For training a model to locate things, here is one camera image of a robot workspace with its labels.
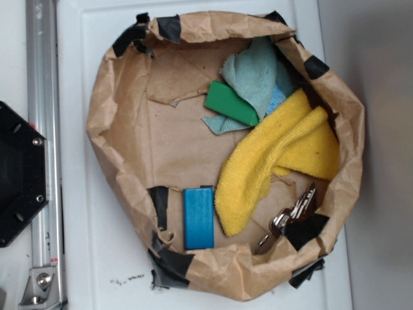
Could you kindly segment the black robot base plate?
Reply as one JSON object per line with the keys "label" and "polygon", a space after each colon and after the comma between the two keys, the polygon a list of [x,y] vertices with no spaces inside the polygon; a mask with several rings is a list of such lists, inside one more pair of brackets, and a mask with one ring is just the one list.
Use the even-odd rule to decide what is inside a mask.
{"label": "black robot base plate", "polygon": [[8,247],[48,202],[46,140],[1,102],[1,247]]}

